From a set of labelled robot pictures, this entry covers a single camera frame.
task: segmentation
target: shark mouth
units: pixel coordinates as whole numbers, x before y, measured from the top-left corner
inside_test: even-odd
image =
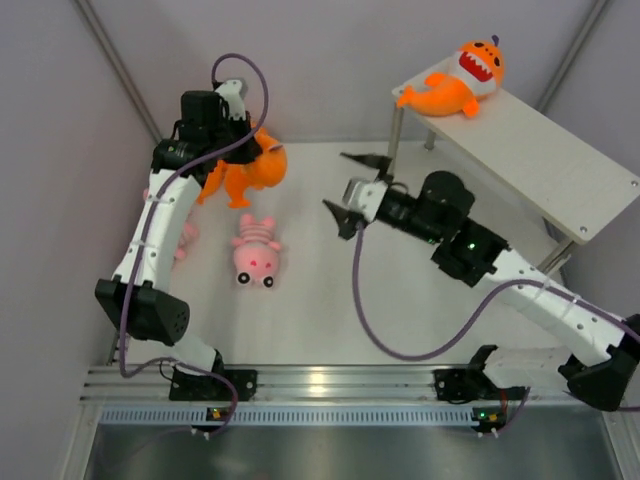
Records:
[[[493,78],[493,73],[489,70],[487,64],[473,53],[462,52],[458,62],[462,68],[476,77],[480,82],[488,82]]]

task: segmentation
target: orange plush toy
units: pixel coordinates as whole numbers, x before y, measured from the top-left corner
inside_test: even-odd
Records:
[[[442,117],[463,112],[471,118],[478,114],[478,101],[500,88],[504,76],[504,59],[498,48],[498,36],[469,42],[458,49],[449,61],[448,71],[434,72],[424,83],[431,87],[418,92],[412,86],[405,88],[396,102],[421,115]]]
[[[231,199],[229,207],[250,207],[251,202],[244,198],[245,190],[250,187],[256,190],[271,188],[282,181],[287,173],[287,154],[284,147],[269,136],[264,128],[256,132],[255,139],[262,148],[262,155],[248,165],[233,165],[218,160],[216,168],[207,176],[204,188],[200,192],[199,204],[202,205],[204,199],[213,195],[224,182],[224,188]]]

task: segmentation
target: pig snout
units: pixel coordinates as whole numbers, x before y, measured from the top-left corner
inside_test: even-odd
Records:
[[[275,250],[262,243],[241,245],[235,249],[233,261],[239,284],[253,283],[273,287],[279,267],[278,253]]]

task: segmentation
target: plush toy eye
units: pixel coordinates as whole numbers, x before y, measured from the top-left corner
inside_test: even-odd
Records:
[[[251,281],[251,277],[247,272],[242,272],[238,275],[238,283],[241,285],[246,285]]]

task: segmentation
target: gray floor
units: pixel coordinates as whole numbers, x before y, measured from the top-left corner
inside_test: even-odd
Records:
[[[103,428],[101,456],[120,463],[165,430]],[[584,408],[529,408],[499,440],[443,428],[238,427],[209,442],[164,436],[111,472],[95,462],[96,450],[85,480],[621,478],[601,416]]]

